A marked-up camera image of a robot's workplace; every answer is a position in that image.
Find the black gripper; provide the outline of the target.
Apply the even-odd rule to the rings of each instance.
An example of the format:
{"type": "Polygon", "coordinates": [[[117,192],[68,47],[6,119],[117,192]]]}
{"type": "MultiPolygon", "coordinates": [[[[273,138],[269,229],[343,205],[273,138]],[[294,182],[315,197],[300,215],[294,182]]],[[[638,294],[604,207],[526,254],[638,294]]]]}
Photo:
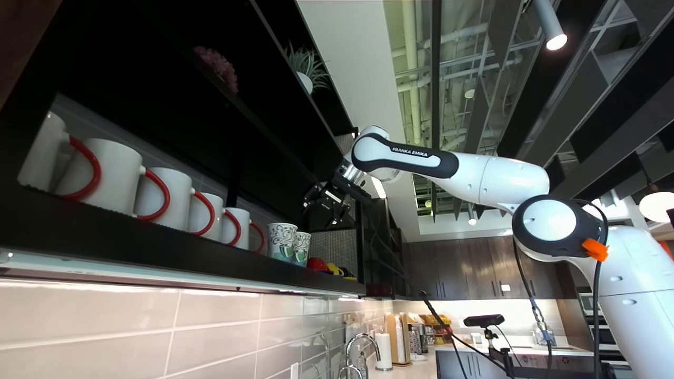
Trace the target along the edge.
{"type": "Polygon", "coordinates": [[[303,196],[303,228],[310,232],[350,229],[356,225],[356,202],[343,171],[315,183],[303,196]]]}

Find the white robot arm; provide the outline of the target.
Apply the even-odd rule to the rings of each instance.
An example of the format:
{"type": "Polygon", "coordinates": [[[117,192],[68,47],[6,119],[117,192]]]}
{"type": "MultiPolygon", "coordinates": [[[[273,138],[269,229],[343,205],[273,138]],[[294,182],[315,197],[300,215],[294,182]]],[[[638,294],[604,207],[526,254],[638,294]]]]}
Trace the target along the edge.
{"type": "Polygon", "coordinates": [[[674,373],[674,261],[645,229],[612,225],[550,192],[547,172],[501,156],[405,145],[370,127],[339,156],[328,182],[303,205],[338,209],[362,197],[369,176],[424,176],[447,193],[512,216],[516,247],[540,263],[571,263],[588,281],[618,348],[636,379],[674,373]]]}

